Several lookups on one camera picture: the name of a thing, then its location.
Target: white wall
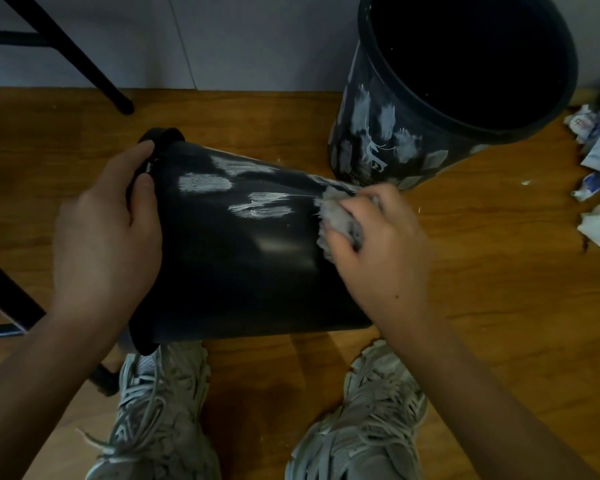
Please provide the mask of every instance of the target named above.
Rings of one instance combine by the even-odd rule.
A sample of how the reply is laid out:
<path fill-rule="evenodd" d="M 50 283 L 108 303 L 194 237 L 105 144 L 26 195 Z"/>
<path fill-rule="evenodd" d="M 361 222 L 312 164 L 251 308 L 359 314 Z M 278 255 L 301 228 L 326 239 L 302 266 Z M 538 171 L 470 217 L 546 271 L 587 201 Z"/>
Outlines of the white wall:
<path fill-rule="evenodd" d="M 358 0 L 37 1 L 127 88 L 340 91 L 357 37 Z M 600 84 L 600 0 L 554 1 Z M 0 29 L 28 29 L 2 0 Z M 51 48 L 0 46 L 0 86 L 89 85 Z"/>

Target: person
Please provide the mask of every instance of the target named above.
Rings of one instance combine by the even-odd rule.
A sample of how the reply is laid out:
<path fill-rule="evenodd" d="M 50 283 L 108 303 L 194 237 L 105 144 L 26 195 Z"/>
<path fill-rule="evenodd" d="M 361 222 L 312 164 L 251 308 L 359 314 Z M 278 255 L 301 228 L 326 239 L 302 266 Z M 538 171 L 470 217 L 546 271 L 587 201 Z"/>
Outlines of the person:
<path fill-rule="evenodd" d="M 129 208 L 125 197 L 152 149 L 144 142 L 113 158 L 92 188 L 61 208 L 52 306 L 0 364 L 0 480 L 24 476 L 156 279 L 161 232 L 151 177 L 136 179 Z M 431 246 L 396 188 L 368 187 L 341 205 L 360 222 L 365 242 L 355 252 L 329 230 L 335 265 L 386 342 L 353 363 L 343 405 L 309 430 L 286 477 L 420 478 L 414 436 L 428 400 L 483 479 L 600 478 L 433 311 Z M 199 344 L 129 355 L 111 438 L 87 435 L 102 450 L 88 479 L 219 478 L 198 421 L 207 378 Z"/>

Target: sneaker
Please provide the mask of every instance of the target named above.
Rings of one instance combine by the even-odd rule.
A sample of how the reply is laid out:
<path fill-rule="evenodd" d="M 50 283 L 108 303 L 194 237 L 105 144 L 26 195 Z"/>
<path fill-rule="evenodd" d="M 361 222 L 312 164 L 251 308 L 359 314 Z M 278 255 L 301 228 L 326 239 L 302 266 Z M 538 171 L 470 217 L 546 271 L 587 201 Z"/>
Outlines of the sneaker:
<path fill-rule="evenodd" d="M 422 478 L 415 435 L 427 404 L 393 350 L 376 340 L 347 373 L 342 405 L 296 446 L 285 479 Z"/>
<path fill-rule="evenodd" d="M 86 480 L 219 480 L 216 452 L 200 427 L 210 375 L 199 342 L 129 354 L 120 371 L 118 416 Z"/>

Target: person's left arm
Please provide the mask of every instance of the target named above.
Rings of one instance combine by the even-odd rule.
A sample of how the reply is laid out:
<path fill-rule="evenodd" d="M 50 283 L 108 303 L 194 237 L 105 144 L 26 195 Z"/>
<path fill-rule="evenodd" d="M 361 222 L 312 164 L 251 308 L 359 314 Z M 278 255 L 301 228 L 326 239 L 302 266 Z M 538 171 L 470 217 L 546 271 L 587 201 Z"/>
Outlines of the person's left arm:
<path fill-rule="evenodd" d="M 0 364 L 0 480 L 20 479 L 87 377 L 110 352 L 160 269 L 162 234 L 153 151 L 141 143 L 113 158 L 96 184 L 60 211 L 51 310 Z"/>

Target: wood grain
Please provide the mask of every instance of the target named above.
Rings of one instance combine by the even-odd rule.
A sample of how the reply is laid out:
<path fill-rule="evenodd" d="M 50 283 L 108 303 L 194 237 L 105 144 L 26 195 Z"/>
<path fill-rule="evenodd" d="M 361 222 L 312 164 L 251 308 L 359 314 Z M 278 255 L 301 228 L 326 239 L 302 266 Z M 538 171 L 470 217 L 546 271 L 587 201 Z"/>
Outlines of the wood grain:
<path fill-rule="evenodd" d="M 325 141 L 339 95 L 129 91 L 122 116 L 97 91 L 0 89 L 0 266 L 43 306 L 62 199 L 87 188 L 110 156 L 154 126 L 187 140 L 328 176 Z M 503 383 L 600 471 L 600 249 L 582 251 L 586 170 L 555 122 L 490 148 L 412 191 L 436 245 L 432 298 Z M 225 478 L 280 479 L 305 430 L 342 397 L 373 329 L 213 341 L 205 426 Z M 0 361 L 19 342 L 0 340 Z M 85 385 L 27 475 L 84 476 L 95 451 L 73 428 L 106 437 L 116 399 Z M 475 478 L 434 411 L 419 439 L 427 478 Z"/>

